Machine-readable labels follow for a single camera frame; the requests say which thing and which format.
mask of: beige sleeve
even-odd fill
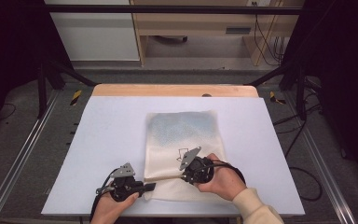
[[[243,223],[283,223],[275,209],[261,202],[255,189],[245,189],[232,201],[240,210]]]

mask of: aluminum rail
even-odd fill
[[[293,113],[296,113],[295,100],[292,94],[283,92],[284,98],[287,100],[290,105]],[[337,213],[339,221],[342,224],[354,224],[356,223],[354,216],[351,212],[351,209],[348,207],[347,202],[345,201],[344,196],[339,189],[336,180],[330,172],[330,169],[327,167],[327,164],[322,157],[318,147],[313,140],[310,130],[307,126],[303,130],[303,134],[305,137],[305,142],[309,146],[310,157],[312,158],[313,164],[315,165],[316,170],[318,171],[319,177],[324,185],[324,189],[327,195],[330,198],[330,201]]]
[[[181,13],[181,14],[257,14],[302,15],[322,12],[302,7],[225,7],[225,6],[133,6],[133,5],[24,5],[24,10],[70,13]]]
[[[0,212],[9,196],[10,192],[12,191],[14,185],[16,184],[17,179],[19,178],[22,168],[24,167],[25,163],[28,160],[31,152],[34,149],[34,145],[39,138],[39,135],[42,133],[43,128],[45,127],[46,122],[53,110],[55,103],[58,99],[60,91],[53,91],[50,96],[48,102],[48,108],[41,119],[38,119],[31,130],[30,134],[28,135],[24,145],[22,146],[16,160],[13,162],[10,170],[7,173],[4,181],[0,187]]]

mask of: hand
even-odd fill
[[[118,203],[113,200],[110,193],[105,193],[98,201],[91,224],[115,223],[121,213],[133,205],[138,197],[139,193],[133,193],[125,201]]]
[[[213,153],[207,156],[212,161],[219,161]],[[241,191],[247,189],[240,177],[227,167],[214,167],[213,179],[206,184],[194,184],[201,192],[211,192],[221,198],[232,201]]]

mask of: black horizontal bar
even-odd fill
[[[184,14],[257,14],[301,15],[320,12],[302,7],[223,7],[223,6],[127,6],[127,5],[44,5],[23,6],[27,10],[71,13],[184,13]]]

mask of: white tabletop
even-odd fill
[[[304,215],[269,113],[262,98],[91,96],[42,214],[87,216],[106,177],[130,162],[136,180],[145,168],[148,113],[214,110],[227,161],[248,187],[283,216]],[[126,210],[130,217],[234,217],[232,204],[186,203],[144,197]]]

